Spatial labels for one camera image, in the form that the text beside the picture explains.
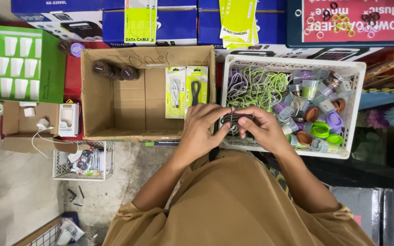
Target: wire basket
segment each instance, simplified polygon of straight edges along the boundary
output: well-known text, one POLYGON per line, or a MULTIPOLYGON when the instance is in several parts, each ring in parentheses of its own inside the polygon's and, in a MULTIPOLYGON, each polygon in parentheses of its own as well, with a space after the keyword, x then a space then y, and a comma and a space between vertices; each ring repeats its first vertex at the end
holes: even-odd
POLYGON ((102 141, 77 141, 78 144, 86 144, 95 148, 103 149, 106 157, 106 167, 103 175, 79 175, 71 171, 72 164, 68 163, 68 153, 55 150, 52 161, 52 179, 55 180, 84 180, 84 181, 105 181, 113 174, 114 147, 113 142, 102 141))
MULTIPOLYGON (((231 68, 246 68, 246 67, 265 67, 271 72, 292 73, 294 70, 308 70, 308 69, 327 69, 333 70, 338 74, 353 75, 350 77, 350 84, 352 94, 346 99, 346 107, 340 113, 344 121, 342 126, 343 143, 341 151, 337 154, 319 153, 310 149, 296 149, 299 155, 309 155, 317 157, 326 157, 334 159, 348 159, 351 152, 352 141, 354 138, 355 124, 358 113, 358 105, 361 98, 361 91, 363 87, 364 74, 366 64, 362 62, 346 62, 346 61, 328 61, 315 59, 295 59, 295 58, 278 58, 278 57, 263 57, 263 56, 242 56, 242 55, 227 55, 222 87, 222 106, 226 107, 228 74, 231 68)), ((226 136, 220 144, 221 148, 231 148, 249 151, 263 151, 262 148, 253 138, 242 139, 239 136, 226 136)))

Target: green box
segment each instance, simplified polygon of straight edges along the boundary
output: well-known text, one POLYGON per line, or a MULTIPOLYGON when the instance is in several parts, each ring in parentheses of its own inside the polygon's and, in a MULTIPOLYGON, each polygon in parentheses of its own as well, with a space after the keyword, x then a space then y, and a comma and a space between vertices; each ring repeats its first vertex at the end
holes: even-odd
POLYGON ((0 100, 63 103, 66 55, 35 28, 0 26, 0 100))

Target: tangled cable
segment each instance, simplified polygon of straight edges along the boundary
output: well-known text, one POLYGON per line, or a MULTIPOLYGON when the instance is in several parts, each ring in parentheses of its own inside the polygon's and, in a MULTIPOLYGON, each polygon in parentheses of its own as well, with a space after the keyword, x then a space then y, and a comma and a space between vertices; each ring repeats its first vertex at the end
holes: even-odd
POLYGON ((287 90, 291 74, 273 73, 265 67, 233 68, 229 71, 226 106, 258 106, 271 111, 287 90))

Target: brown shirt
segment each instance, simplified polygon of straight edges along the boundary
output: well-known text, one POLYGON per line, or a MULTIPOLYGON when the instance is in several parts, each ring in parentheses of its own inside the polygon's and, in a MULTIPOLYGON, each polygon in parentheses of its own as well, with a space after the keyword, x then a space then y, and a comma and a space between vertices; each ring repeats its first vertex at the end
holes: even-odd
POLYGON ((125 204, 103 246, 375 245, 346 206, 305 212, 245 152, 223 150, 216 160, 206 156, 190 168, 169 210, 141 212, 125 204))

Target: open cardboard box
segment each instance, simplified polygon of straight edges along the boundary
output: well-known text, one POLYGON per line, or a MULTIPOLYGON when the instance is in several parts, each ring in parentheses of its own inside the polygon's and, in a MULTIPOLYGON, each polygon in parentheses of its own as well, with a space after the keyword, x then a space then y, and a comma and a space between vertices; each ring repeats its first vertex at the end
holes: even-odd
POLYGON ((84 49, 81 101, 84 139, 168 141, 181 138, 183 119, 165 118, 165 68, 208 66, 209 103, 216 102, 213 46, 84 49), (92 72, 103 60, 139 69, 137 81, 111 81, 92 72))
POLYGON ((56 139, 59 125, 59 104, 38 103, 35 108, 36 115, 25 117, 24 108, 19 106, 19 102, 4 102, 3 113, 3 134, 6 136, 3 140, 1 148, 7 151, 20 153, 36 154, 38 151, 31 144, 31 138, 37 133, 36 124, 40 119, 45 118, 49 121, 49 129, 40 132, 40 136, 54 141, 56 143, 41 139, 36 135, 34 145, 36 148, 44 151, 60 150, 67 153, 75 154, 77 152, 77 144, 66 143, 65 141, 56 139))

